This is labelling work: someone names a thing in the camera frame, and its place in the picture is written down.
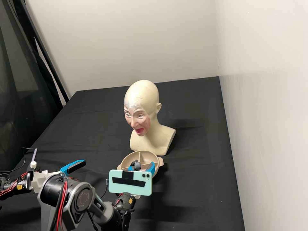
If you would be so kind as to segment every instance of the smartphone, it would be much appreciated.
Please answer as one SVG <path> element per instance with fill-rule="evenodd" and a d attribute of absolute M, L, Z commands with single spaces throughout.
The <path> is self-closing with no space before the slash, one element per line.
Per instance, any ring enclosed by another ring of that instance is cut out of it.
<path fill-rule="evenodd" d="M 109 192 L 130 193 L 150 196 L 152 194 L 152 173 L 143 171 L 110 170 Z"/>

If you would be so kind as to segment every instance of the white wall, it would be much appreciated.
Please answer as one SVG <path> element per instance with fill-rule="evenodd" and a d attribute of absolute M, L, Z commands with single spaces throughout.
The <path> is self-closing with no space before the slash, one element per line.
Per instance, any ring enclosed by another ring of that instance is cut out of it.
<path fill-rule="evenodd" d="M 69 97 L 216 74 L 214 1 L 27 0 Z"/>
<path fill-rule="evenodd" d="M 245 228 L 308 230 L 308 2 L 216 4 L 220 83 Z"/>

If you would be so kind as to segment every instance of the black tablecloth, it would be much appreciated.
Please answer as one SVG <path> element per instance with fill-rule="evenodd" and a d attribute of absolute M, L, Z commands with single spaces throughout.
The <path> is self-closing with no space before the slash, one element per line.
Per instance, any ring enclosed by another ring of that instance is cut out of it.
<path fill-rule="evenodd" d="M 153 194 L 137 200 L 130 231 L 244 230 L 218 77 L 157 84 L 161 124 L 176 135 L 153 181 Z M 128 87 L 78 91 L 33 147 L 43 170 L 77 159 L 87 165 L 71 176 L 100 195 L 108 172 L 131 153 L 131 128 L 123 113 Z M 31 159 L 27 155 L 27 164 Z M 26 165 L 14 174 L 26 170 Z M 40 230 L 37 194 L 16 195 L 0 211 L 0 230 Z M 114 201 L 106 193 L 104 201 Z M 94 230 L 84 216 L 77 230 Z"/>

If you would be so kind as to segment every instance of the mannequin mouth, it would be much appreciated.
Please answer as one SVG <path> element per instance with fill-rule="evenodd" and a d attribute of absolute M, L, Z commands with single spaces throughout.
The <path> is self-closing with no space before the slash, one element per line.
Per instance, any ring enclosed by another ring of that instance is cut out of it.
<path fill-rule="evenodd" d="M 137 132 L 137 134 L 141 134 L 143 132 L 143 128 L 139 128 L 139 129 L 135 129 L 135 131 Z"/>

